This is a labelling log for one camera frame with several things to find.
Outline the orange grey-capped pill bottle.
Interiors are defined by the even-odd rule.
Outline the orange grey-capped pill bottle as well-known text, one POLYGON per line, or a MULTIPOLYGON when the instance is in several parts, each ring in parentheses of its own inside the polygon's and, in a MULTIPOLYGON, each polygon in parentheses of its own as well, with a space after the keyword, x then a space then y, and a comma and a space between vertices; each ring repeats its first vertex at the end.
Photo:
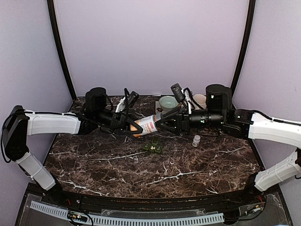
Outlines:
POLYGON ((157 113, 142 119, 136 120, 135 123, 138 124, 142 129, 142 133, 134 134, 135 137, 141 137, 151 133, 158 132, 160 128, 156 125, 157 121, 161 120, 163 114, 157 113))

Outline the green pill organizer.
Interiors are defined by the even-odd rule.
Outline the green pill organizer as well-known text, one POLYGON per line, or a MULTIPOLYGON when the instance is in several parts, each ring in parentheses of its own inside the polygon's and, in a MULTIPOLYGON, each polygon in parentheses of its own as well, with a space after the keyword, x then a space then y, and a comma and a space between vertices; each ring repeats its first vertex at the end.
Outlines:
POLYGON ((145 143, 142 149, 156 154, 161 154, 163 152, 163 147, 159 145, 158 137, 154 137, 151 142, 145 143))

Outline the small white pill bottle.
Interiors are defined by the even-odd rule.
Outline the small white pill bottle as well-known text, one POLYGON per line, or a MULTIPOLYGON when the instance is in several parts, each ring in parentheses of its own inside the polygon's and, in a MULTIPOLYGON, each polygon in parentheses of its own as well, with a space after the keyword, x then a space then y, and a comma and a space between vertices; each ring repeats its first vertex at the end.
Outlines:
POLYGON ((198 147, 200 143, 201 137, 199 135, 195 135, 193 138, 192 146, 193 147, 198 147))

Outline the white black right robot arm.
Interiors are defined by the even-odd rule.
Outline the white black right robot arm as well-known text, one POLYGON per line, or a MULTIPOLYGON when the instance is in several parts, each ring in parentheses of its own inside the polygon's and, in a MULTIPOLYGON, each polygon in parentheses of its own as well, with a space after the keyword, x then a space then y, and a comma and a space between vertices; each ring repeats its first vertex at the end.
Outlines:
POLYGON ((281 162, 249 176, 240 200, 250 204, 258 194, 301 173, 301 124, 269 117, 257 110, 234 109, 231 89, 220 84, 206 87, 206 109, 177 107, 158 117, 156 126, 176 135, 191 129, 218 128, 241 139, 261 139, 292 145, 296 150, 281 162))

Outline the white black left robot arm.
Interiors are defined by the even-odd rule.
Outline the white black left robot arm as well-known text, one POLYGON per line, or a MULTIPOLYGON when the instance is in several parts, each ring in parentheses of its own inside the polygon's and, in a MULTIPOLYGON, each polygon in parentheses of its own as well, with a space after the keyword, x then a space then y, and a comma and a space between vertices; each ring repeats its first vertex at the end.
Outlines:
POLYGON ((6 163, 15 162, 45 191, 56 205, 66 202, 55 177, 30 152, 27 138, 39 134, 87 135, 95 129, 106 133, 139 134, 143 131, 130 114, 139 95, 124 89, 124 97, 114 107, 104 88, 85 94, 79 113, 35 112, 16 105, 0 131, 0 149, 6 163))

